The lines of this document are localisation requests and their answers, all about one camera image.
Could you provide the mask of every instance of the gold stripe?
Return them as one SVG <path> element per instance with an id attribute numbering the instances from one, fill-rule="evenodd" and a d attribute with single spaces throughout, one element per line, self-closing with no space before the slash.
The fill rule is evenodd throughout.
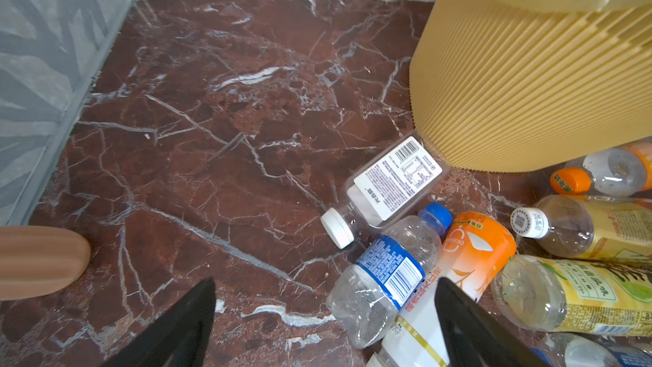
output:
<path id="1" fill-rule="evenodd" d="M 403 318 L 403 316 L 398 316 L 396 318 L 396 322 L 403 325 L 405 330 L 407 330 L 412 335 L 412 337 L 417 340 L 417 343 L 419 343 L 421 347 L 423 347 L 428 352 L 428 354 L 435 360 L 437 364 L 439 364 L 441 367 L 446 367 L 446 362 L 441 359 L 435 349 L 433 349 L 432 346 L 428 344 L 426 339 L 424 339 L 423 336 L 421 336 L 419 332 Z"/>

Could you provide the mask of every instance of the bottle with yellow label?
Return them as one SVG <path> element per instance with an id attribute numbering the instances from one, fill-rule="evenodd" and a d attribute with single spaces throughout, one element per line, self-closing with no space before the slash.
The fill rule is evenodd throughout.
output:
<path id="1" fill-rule="evenodd" d="M 511 224 L 559 257 L 652 263 L 652 200 L 549 195 L 514 210 Z"/>
<path id="2" fill-rule="evenodd" d="M 571 160 L 550 176 L 559 194 L 626 197 L 652 188 L 652 139 L 624 144 Z"/>
<path id="3" fill-rule="evenodd" d="M 517 255 L 491 287 L 523 329 L 652 336 L 651 276 L 630 265 Z"/>

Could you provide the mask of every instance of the marble floor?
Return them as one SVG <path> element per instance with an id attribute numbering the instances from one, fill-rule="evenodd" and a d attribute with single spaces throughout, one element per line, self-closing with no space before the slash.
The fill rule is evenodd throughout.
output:
<path id="1" fill-rule="evenodd" d="M 210 276 L 207 367 L 363 366 L 370 350 L 324 301 L 368 239 L 338 250 L 319 217 L 412 128 L 408 66 L 431 7 L 138 0 L 31 220 L 84 235 L 91 264 L 0 304 L 0 364 L 97 366 Z M 430 199 L 507 224 L 550 173 L 453 170 Z"/>

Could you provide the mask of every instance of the plastic bottle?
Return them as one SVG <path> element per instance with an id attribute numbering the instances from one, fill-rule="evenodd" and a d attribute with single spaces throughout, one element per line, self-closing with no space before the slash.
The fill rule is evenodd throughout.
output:
<path id="1" fill-rule="evenodd" d="M 569 161 L 550 176 L 559 194 L 626 197 L 652 188 L 652 142 L 642 140 Z"/>
<path id="2" fill-rule="evenodd" d="M 517 255 L 491 283 L 507 319 L 529 330 L 650 336 L 650 271 Z"/>
<path id="3" fill-rule="evenodd" d="M 549 195 L 514 210 L 511 224 L 555 256 L 652 262 L 652 200 Z"/>
<path id="4" fill-rule="evenodd" d="M 441 152 L 412 131 L 347 179 L 338 204 L 324 213 L 322 224 L 338 248 L 351 244 L 362 230 L 380 234 L 449 171 Z"/>
<path id="5" fill-rule="evenodd" d="M 385 336 L 414 289 L 439 258 L 451 213 L 430 203 L 419 216 L 407 216 L 379 239 L 339 277 L 326 306 L 363 349 Z"/>
<path id="6" fill-rule="evenodd" d="M 455 218 L 435 269 L 398 313 L 378 354 L 367 367 L 440 367 L 449 362 L 434 296 L 444 276 L 479 300 L 499 270 L 516 253 L 517 243 L 500 223 L 477 212 Z"/>
<path id="7" fill-rule="evenodd" d="M 636 347 L 573 333 L 547 334 L 533 350 L 552 367 L 652 367 L 652 357 Z"/>

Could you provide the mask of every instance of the bottle with orange cap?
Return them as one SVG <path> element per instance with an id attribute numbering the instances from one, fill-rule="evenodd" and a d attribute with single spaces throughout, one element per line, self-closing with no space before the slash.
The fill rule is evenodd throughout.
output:
<path id="1" fill-rule="evenodd" d="M 626 197 L 652 189 L 652 138 L 572 160 L 550 177 L 559 194 Z"/>
<path id="2" fill-rule="evenodd" d="M 652 200 L 549 195 L 510 222 L 558 257 L 652 265 Z"/>

